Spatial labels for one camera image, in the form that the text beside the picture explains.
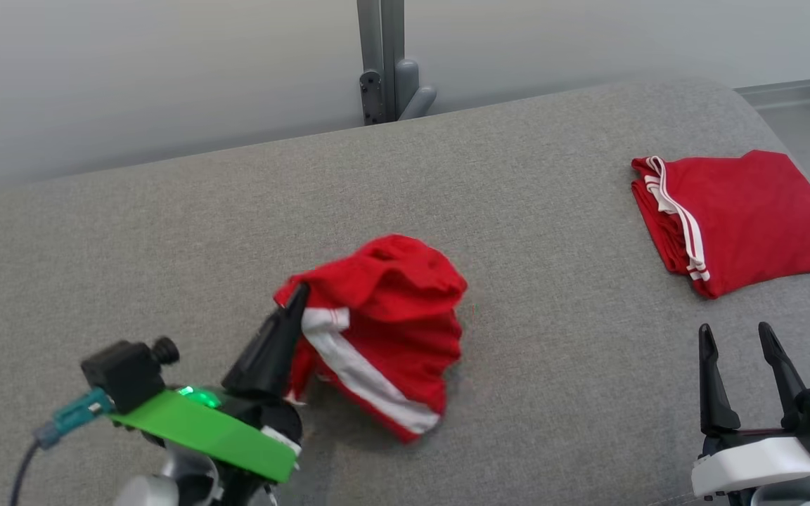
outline green gripper part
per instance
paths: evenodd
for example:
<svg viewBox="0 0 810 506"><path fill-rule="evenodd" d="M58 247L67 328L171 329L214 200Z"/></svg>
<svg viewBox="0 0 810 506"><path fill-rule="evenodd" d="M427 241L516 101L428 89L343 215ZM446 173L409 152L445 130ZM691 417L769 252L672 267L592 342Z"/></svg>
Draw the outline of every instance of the green gripper part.
<svg viewBox="0 0 810 506"><path fill-rule="evenodd" d="M176 391L162 391L131 413L107 416L279 484L289 480L295 466L296 454L289 446Z"/></svg>

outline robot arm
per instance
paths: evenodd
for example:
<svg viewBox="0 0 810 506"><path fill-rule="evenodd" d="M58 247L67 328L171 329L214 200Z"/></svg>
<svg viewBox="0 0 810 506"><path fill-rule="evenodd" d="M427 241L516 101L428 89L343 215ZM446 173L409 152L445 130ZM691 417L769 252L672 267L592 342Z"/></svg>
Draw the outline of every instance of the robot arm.
<svg viewBox="0 0 810 506"><path fill-rule="evenodd" d="M34 433L12 506L35 451L101 415L167 452L161 473L133 478L116 506L243 506L260 491L276 502L272 487L289 479L301 451L302 422L283 390L308 295L298 285L268 316L222 387L166 387L161 366L180 358L167 337L152 349L122 340L81 362L92 390Z"/></svg>
<svg viewBox="0 0 810 506"><path fill-rule="evenodd" d="M810 389L775 336L758 327L764 358L774 371L783 417L779 429L740 429L717 369L717 346L708 324L700 327L700 417L705 435L692 471L693 492L711 500L727 495L733 505L757 505L782 496L810 500Z"/></svg>

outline white stripe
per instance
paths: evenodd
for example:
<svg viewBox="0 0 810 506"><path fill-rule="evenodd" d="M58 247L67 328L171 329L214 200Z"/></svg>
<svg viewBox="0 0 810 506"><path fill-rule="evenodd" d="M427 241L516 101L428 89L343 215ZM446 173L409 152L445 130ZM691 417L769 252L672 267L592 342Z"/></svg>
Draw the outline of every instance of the white stripe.
<svg viewBox="0 0 810 506"><path fill-rule="evenodd" d="M693 280L701 279L702 281L708 281L711 279L711 275L708 273L708 271L692 271L689 273L689 278L693 278Z"/></svg>
<svg viewBox="0 0 810 506"><path fill-rule="evenodd" d="M348 308L335 310L308 308L302 315L302 334L321 354L353 394L368 401L380 413L414 434L423 434L439 422L439 415L425 404L405 397L374 368L340 332L348 329Z"/></svg>
<svg viewBox="0 0 810 506"><path fill-rule="evenodd" d="M668 173L664 165L664 160L662 160L661 157L649 157L646 158L645 163L648 164L650 169L655 170L655 173L661 176L661 185L659 186L660 193L666 201L673 205L678 211L677 215L681 218L681 222L683 223L683 236L686 240L687 256L689 256L690 262L688 270L695 269L699 272L706 271L705 248L702 245L702 233L700 228L698 228L698 221L695 220L695 217L689 211L684 209L682 205L678 204L675 199L672 199L671 196L668 195ZM708 280L704 275L702 275L701 278L705 281Z"/></svg>
<svg viewBox="0 0 810 506"><path fill-rule="evenodd" d="M649 193L652 193L652 196L655 197L655 201L658 202L658 212L677 214L677 209L662 195L662 190L658 186L658 183L649 183L645 188L649 190Z"/></svg>

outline red fabric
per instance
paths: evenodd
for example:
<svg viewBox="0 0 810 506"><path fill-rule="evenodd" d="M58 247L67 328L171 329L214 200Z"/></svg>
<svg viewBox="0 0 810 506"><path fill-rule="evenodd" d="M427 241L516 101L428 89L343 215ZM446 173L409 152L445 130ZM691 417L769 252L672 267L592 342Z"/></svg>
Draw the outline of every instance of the red fabric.
<svg viewBox="0 0 810 506"><path fill-rule="evenodd" d="M810 183L789 157L755 150L739 158L684 158L665 162L663 176L648 160L633 160L640 179L632 189L669 271L691 270L691 227L679 214L659 212L644 177L650 177L649 185L663 177L669 198L700 229L710 279L694 279L695 291L716 299L746 285L810 272Z"/></svg>
<svg viewBox="0 0 810 506"><path fill-rule="evenodd" d="M401 235L372 240L352 256L295 275L274 295L283 304L299 282L311 286L309 308L349 308L341 334L406 398L442 414L443 372L461 356L462 329L454 307L467 282L439 251ZM317 372L368 410L403 441L417 439L353 394L309 344L300 339L290 373L290 393L299 398Z"/></svg>

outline teal cable connector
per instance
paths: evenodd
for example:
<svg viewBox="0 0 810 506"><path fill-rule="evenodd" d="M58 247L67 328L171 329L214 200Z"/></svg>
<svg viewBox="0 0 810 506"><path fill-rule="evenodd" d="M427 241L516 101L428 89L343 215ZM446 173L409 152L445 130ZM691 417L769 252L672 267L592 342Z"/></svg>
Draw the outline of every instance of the teal cable connector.
<svg viewBox="0 0 810 506"><path fill-rule="evenodd" d="M113 410L115 410L115 406L108 398L108 394L101 388L93 388L89 394L55 411L52 420L36 429L33 436L39 442L40 448L49 449L55 446L62 436L93 422L99 415L110 413Z"/></svg>

